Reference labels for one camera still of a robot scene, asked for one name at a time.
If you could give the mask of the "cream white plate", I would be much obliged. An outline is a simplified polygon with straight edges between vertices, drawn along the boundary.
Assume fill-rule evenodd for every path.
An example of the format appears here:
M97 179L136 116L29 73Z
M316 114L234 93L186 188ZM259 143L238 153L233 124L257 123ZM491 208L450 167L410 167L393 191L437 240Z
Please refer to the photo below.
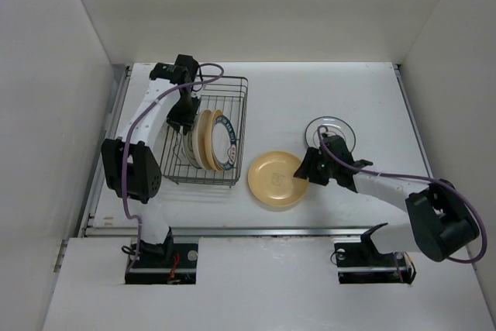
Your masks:
M192 144L195 159L198 162L199 167L207 171L210 171L212 169L208 162L205 149L205 131L211 113L212 112L210 110L205 109L197 115L192 134Z

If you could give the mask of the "white plate green pattern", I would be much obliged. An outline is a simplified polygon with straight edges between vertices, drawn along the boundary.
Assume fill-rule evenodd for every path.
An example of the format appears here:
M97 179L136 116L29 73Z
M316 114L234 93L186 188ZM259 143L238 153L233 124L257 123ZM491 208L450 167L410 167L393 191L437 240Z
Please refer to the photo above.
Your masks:
M186 156L186 159L188 160L188 163L192 167L199 169L200 165L196 160L195 153L193 150L192 132L188 132L182 136L182 144L183 144L183 152L184 155Z

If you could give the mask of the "white plate green rim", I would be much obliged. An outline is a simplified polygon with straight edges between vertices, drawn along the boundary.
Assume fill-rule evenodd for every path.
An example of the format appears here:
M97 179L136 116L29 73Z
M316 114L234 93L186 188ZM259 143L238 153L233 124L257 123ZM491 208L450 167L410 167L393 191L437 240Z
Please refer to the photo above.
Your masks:
M305 127L304 142L306 148L319 147L318 129L320 126L325 128L327 136L342 137L351 153L355 150L357 139L353 128L347 122L333 116L319 116Z

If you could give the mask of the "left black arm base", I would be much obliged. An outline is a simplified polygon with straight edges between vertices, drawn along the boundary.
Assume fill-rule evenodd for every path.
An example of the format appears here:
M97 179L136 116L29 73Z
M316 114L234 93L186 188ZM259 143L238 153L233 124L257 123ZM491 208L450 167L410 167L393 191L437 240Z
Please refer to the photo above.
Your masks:
M190 285L196 284L198 243L176 241L172 230L162 244L152 245L142 240L122 246L121 251L128 257L125 284L137 285Z

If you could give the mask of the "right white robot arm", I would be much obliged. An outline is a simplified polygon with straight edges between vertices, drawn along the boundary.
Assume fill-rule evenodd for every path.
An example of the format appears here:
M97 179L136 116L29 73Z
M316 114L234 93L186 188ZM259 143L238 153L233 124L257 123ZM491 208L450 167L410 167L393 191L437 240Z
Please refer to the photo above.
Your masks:
M340 187L393 205L408 215L409 224L397 231L413 250L430 260L455 261L453 254L476 239L480 251L463 264L475 264L487 252L488 238L473 204L446 180L374 169L368 160L355 160L346 141L337 135L319 134L319 147L309 147L294 177Z

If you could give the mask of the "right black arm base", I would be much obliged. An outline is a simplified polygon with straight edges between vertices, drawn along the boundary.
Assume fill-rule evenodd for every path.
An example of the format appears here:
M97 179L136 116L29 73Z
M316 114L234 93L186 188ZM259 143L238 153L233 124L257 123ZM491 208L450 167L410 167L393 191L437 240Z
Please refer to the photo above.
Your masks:
M417 270L406 252L380 253L371 239L386 223L376 225L359 236L338 238L330 261L337 267L340 284L407 284Z

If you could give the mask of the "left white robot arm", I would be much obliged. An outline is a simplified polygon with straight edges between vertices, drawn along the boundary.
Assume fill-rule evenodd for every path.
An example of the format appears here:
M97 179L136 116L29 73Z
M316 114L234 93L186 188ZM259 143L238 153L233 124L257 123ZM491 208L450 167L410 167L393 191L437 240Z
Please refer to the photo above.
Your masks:
M162 174L153 148L163 124L175 132L192 129L201 99L191 93L200 68L192 56L179 54L172 64L158 63L149 73L148 87L139 108L115 139L102 143L105 181L122 200L126 218L138 223L136 248L128 254L146 253L162 267L173 259L173 247L166 242L168 226L152 214L148 202L160 190Z

